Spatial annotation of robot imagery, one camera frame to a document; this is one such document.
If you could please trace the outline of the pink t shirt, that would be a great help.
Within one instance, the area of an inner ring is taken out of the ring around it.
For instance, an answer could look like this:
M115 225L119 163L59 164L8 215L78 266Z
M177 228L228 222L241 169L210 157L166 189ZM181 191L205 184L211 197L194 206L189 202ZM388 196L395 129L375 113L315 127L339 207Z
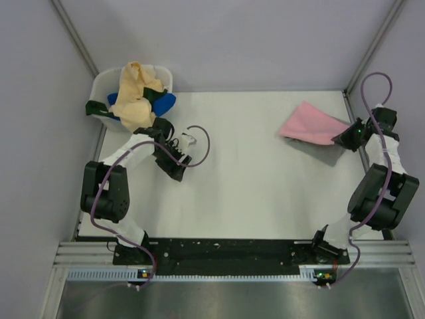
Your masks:
M308 102L302 102L279 129L281 137L299 140L320 146L331 146L333 138L343 133L346 124Z

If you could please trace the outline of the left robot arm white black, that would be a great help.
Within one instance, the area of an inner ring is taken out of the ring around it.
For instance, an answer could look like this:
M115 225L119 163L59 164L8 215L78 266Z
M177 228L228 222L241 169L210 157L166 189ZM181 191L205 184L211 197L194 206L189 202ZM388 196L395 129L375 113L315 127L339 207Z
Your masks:
M151 254L143 243L146 232L130 216L129 173L145 158L155 163L171 179L182 181L192 157L189 148L196 139L188 131L173 137L174 127L166 119L154 120L152 127L138 128L127 142L102 161L89 161L84 168L81 210L88 213L101 230L107 228L118 243L127 246L135 263L146 262Z

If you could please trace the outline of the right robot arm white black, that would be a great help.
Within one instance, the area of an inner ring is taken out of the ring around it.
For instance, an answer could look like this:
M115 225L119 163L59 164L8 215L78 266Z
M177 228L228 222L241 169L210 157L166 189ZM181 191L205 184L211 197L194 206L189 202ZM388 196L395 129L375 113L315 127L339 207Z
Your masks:
M368 120L357 119L332 139L353 152L364 148L369 168L349 200L347 214L316 232L309 252L318 263L340 259L350 240L397 227L420 185L401 164L399 137L393 131L396 111L379 104L371 113Z

